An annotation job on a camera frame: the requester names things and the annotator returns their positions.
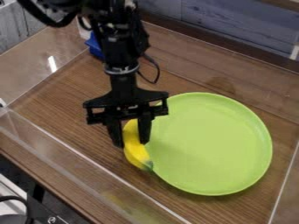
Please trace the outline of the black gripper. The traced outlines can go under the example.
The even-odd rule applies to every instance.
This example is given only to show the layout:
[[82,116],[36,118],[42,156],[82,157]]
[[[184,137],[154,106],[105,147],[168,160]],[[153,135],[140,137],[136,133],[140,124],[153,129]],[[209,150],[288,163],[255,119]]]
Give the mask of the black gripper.
[[137,119],[138,140],[146,144],[150,136],[152,120],[168,114],[164,91],[141,89],[136,84],[136,75],[109,76],[110,90],[106,94],[82,103],[86,110],[86,123],[106,125],[106,133],[112,144],[124,147],[121,120]]

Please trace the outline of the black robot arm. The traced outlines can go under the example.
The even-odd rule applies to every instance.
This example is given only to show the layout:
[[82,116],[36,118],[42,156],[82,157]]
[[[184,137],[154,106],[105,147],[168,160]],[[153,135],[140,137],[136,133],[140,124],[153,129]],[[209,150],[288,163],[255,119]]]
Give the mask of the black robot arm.
[[102,124],[112,143],[124,146],[121,122],[136,119],[138,139],[149,141],[152,120],[168,114],[164,91],[141,89],[138,59],[146,58],[149,35],[145,31],[136,0],[16,0],[32,16],[53,28],[78,20],[82,29],[92,31],[102,52],[104,72],[110,90],[82,103],[86,123]]

